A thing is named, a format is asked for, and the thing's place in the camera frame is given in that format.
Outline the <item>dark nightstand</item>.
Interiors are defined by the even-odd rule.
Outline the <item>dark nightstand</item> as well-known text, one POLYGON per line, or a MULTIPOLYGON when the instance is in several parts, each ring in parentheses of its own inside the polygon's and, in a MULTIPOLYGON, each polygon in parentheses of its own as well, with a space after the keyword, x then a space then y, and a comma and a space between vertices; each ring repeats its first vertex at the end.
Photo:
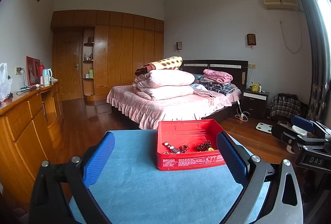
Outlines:
POLYGON ((249 89, 243 91, 241 96, 241 108, 251 117, 262 119, 265 117, 269 92, 252 92, 249 89))

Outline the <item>upper pink folded quilt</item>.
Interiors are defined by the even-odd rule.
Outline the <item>upper pink folded quilt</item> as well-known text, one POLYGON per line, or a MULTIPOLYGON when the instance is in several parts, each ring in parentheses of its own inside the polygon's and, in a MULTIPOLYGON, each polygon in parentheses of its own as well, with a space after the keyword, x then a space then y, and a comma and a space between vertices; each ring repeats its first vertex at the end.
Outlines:
POLYGON ((163 86, 189 86, 195 81, 193 74, 182 70, 151 70, 146 74, 138 75, 133 88, 158 88, 163 86))

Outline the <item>plaid folded clothes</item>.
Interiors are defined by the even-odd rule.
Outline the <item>plaid folded clothes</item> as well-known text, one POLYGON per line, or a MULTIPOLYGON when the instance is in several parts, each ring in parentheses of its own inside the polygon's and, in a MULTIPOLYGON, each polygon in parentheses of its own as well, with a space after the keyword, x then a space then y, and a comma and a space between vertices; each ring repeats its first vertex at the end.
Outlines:
POLYGON ((232 83, 219 83, 207 78, 200 78, 199 83, 203 85, 207 90, 221 93, 225 96, 227 94, 233 93, 236 89, 236 86, 234 86, 232 83))

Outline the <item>dark curtain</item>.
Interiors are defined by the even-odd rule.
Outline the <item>dark curtain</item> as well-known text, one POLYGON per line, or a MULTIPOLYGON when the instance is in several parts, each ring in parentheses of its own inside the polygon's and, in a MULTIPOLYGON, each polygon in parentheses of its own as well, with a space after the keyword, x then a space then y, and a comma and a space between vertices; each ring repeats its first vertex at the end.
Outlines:
POLYGON ((301 0, 309 30, 312 82, 307 118, 324 123, 330 101, 329 39, 318 0, 301 0))

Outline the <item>white plastic bag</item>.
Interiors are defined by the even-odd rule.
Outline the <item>white plastic bag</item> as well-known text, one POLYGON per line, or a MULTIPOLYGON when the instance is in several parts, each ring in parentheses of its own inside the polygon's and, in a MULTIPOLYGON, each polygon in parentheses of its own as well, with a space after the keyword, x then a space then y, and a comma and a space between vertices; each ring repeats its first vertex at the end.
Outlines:
POLYGON ((0 101, 5 101, 11 94, 12 79, 8 75, 7 63, 0 64, 0 101))

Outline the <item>yellow pikachu plush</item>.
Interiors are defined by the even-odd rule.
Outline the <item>yellow pikachu plush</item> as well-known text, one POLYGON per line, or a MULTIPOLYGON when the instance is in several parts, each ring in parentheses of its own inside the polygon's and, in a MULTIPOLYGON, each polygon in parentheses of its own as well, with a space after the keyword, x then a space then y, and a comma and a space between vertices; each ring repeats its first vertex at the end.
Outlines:
POLYGON ((252 92, 261 92, 261 85, 260 85, 260 83, 251 82, 250 90, 252 92))

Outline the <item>wooden sideboard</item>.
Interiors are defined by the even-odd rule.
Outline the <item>wooden sideboard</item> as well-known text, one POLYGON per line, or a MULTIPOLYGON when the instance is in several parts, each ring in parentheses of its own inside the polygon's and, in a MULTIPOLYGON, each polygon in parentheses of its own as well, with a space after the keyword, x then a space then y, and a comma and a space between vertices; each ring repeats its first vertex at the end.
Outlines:
POLYGON ((42 162, 55 163, 63 124, 59 90, 54 83, 1 104, 1 184, 12 207, 29 209, 42 162))

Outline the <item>bed with pink cover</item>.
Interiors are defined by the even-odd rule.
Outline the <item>bed with pink cover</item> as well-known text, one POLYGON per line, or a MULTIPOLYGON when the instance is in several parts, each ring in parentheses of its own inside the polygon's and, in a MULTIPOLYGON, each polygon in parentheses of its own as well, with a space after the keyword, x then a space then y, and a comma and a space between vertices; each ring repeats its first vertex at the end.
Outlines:
POLYGON ((201 120, 224 109, 232 109, 241 98, 239 88, 226 96, 213 91, 211 94, 213 98, 190 94, 150 101, 135 94, 132 86, 115 86, 108 93, 107 103, 137 123, 140 129, 157 129, 161 121, 201 120))

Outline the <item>white electric kettle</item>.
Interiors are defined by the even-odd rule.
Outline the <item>white electric kettle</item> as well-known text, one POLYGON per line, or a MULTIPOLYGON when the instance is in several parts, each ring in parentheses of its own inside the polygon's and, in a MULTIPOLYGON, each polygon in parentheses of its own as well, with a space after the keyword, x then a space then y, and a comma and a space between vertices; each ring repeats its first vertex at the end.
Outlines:
POLYGON ((52 83, 52 77, 53 77, 53 72, 51 68, 43 69, 42 79, 44 86, 47 87, 52 83))

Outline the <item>red framed picture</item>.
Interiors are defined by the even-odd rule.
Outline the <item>red framed picture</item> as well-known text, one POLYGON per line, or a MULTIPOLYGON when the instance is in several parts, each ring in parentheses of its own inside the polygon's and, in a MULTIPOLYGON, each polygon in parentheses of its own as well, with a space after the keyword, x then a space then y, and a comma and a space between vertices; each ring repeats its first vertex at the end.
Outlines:
POLYGON ((26 56, 26 73, 28 76, 28 85, 33 86, 39 84, 40 76, 39 76, 39 66, 40 60, 34 59, 29 56, 26 56))

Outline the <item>lower pink folded quilt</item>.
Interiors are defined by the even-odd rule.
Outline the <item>lower pink folded quilt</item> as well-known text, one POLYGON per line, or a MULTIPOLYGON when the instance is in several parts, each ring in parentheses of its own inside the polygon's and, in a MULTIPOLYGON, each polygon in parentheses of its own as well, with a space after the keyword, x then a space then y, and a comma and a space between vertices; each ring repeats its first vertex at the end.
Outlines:
POLYGON ((167 100, 187 96, 194 93, 191 86, 161 86, 157 88, 133 88, 133 92, 150 101, 167 100))

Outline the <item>wall air conditioner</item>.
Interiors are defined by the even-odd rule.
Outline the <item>wall air conditioner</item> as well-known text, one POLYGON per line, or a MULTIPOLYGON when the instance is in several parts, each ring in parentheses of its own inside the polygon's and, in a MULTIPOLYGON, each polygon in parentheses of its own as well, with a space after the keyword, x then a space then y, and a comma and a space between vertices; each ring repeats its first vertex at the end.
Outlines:
POLYGON ((263 2, 268 10, 299 10, 297 0, 263 0, 263 2))

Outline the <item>plaid bag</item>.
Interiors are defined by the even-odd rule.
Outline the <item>plaid bag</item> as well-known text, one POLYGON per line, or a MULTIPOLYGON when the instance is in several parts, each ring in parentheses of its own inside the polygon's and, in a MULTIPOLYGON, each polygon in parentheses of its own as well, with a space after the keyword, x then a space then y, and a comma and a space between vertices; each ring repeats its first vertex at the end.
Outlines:
POLYGON ((282 116, 291 119, 301 115, 301 102, 297 95, 279 93, 273 97, 270 109, 270 116, 282 116))

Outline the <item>blue table cloth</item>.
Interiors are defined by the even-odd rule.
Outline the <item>blue table cloth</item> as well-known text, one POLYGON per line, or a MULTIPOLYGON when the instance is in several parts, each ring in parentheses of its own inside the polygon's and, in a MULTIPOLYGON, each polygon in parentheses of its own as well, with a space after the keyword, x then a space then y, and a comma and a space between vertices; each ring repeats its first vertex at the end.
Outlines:
POLYGON ((114 150, 90 191, 112 223, 219 223, 239 196, 227 166, 156 167, 156 130, 116 130, 114 150))

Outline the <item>white bathroom scale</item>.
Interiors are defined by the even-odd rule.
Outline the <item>white bathroom scale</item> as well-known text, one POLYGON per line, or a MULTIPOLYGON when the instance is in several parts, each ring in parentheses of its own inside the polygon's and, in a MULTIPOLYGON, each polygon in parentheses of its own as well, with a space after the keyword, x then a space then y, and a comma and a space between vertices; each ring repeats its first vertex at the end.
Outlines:
POLYGON ((272 125, 266 123, 258 123, 255 127, 256 130, 271 134, 272 133, 272 125))

